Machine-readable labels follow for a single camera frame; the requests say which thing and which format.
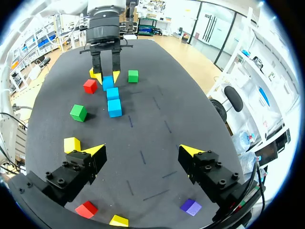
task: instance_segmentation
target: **black chair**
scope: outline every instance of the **black chair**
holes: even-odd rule
[[[41,56],[41,57],[38,57],[34,63],[35,64],[39,64],[39,67],[40,68],[44,68],[45,66],[47,66],[47,64],[50,62],[51,58],[50,57],[47,57],[45,58],[45,56]]]
[[[213,106],[215,107],[215,109],[217,110],[218,114],[220,115],[220,117],[222,118],[222,120],[224,121],[224,123],[227,120],[227,112],[233,107],[234,110],[236,112],[240,112],[243,107],[243,101],[240,97],[240,95],[238,94],[238,92],[231,86],[226,86],[224,88],[224,94],[225,96],[227,96],[227,99],[223,102],[220,103],[219,101],[217,101],[216,99],[210,99],[211,103],[213,104]],[[229,100],[230,103],[232,104],[232,107],[230,107],[227,111],[225,110],[223,104]]]

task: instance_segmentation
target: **red cube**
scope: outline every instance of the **red cube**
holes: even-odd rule
[[[94,94],[94,92],[97,90],[97,83],[95,80],[87,80],[83,86],[85,92],[89,94]]]
[[[80,215],[87,219],[90,219],[92,216],[95,215],[95,213],[98,211],[98,209],[90,202],[87,201],[77,207],[75,211]]]

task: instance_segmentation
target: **plastic bottle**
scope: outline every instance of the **plastic bottle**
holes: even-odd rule
[[[238,157],[243,169],[243,174],[251,173],[255,161],[260,161],[261,156],[256,156],[254,152],[246,152]]]
[[[237,151],[237,154],[242,154],[250,148],[251,142],[253,142],[254,134],[248,135],[247,132],[241,131],[232,136],[232,140]]]

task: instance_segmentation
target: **stacked blue cubes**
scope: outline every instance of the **stacked blue cubes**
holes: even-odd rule
[[[106,83],[109,83],[105,87],[107,88],[108,86],[111,86],[111,88],[107,88],[107,100],[108,100],[108,113],[110,118],[115,118],[115,117],[120,117],[122,116],[122,107],[121,107],[121,101],[119,97],[119,89],[117,87],[113,87],[113,79],[111,76],[111,81],[110,80],[103,80],[103,87]]]
[[[119,89],[117,87],[107,89],[107,100],[115,100],[119,98]]]
[[[103,91],[107,91],[109,88],[113,88],[113,77],[112,76],[105,76],[103,77]]]

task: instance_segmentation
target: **black table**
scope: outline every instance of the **black table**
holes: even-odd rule
[[[191,184],[178,163],[178,145],[213,150],[228,169],[242,174],[234,145],[208,98],[171,55],[153,41],[129,43],[134,47],[123,49],[116,83],[123,111],[118,118],[109,118],[100,85],[93,95],[84,92],[90,54],[79,54],[78,48],[59,57],[31,114],[27,171],[44,179],[46,171],[59,167],[65,160],[64,138],[76,137],[82,149],[105,143],[108,161],[67,209],[89,200],[99,209],[92,219],[100,222],[109,223],[117,214],[131,227],[200,228],[212,222],[218,206]],[[101,61],[104,75],[111,75],[111,53],[103,52]],[[138,83],[127,83],[129,69],[139,70]],[[84,123],[71,118],[74,104],[88,110]],[[194,217],[179,209],[188,198],[202,205]]]

